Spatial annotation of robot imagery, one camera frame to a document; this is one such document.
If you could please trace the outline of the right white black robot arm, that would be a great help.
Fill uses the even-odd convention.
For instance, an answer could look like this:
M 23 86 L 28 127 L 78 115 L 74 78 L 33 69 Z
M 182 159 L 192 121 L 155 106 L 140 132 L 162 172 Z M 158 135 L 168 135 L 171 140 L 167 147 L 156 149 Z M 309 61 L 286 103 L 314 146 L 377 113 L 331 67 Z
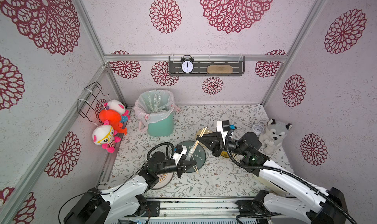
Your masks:
M 285 215 L 307 224 L 355 223 L 340 190 L 316 186 L 279 166 L 259 151 L 262 144 L 255 133 L 245 133 L 239 140 L 232 140 L 232 135 L 232 130 L 227 133 L 214 132 L 197 137 L 197 140 L 214 156 L 219 157 L 226 151 L 238 167 L 293 195 L 286 198 L 261 190 L 253 200 L 237 202 L 240 210 L 237 219 Z

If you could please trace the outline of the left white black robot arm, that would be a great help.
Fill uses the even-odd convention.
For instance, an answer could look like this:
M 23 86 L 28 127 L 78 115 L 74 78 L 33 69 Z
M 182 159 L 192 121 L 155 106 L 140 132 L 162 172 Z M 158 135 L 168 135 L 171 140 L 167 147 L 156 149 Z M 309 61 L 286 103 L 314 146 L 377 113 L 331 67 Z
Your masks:
M 196 161 L 186 160 L 182 154 L 180 160 L 168 159 L 162 152 L 156 152 L 125 183 L 99 191 L 92 188 L 81 195 L 81 199 L 68 212 L 65 224 L 114 224 L 119 219 L 137 215 L 146 211 L 147 199 L 144 193 L 151 190 L 158 182 L 160 174 L 176 173 L 181 176 Z

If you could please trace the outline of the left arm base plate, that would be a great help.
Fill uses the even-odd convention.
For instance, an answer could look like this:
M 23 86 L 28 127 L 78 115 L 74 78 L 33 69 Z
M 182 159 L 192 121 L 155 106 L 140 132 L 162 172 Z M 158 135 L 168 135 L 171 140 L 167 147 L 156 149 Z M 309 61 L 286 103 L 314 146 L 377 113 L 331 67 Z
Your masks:
M 130 217 L 159 217 L 161 211 L 161 202 L 159 200 L 148 200 L 142 204 L 135 214 L 123 216 L 124 218 Z

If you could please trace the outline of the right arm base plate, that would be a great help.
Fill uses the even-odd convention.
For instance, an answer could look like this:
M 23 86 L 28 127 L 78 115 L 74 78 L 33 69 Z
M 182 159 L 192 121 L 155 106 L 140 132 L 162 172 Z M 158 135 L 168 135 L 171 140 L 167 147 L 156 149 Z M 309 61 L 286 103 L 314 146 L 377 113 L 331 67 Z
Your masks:
M 267 218 L 280 215 L 280 213 L 268 211 L 261 201 L 252 199 L 238 200 L 236 205 L 239 208 L 239 217 Z

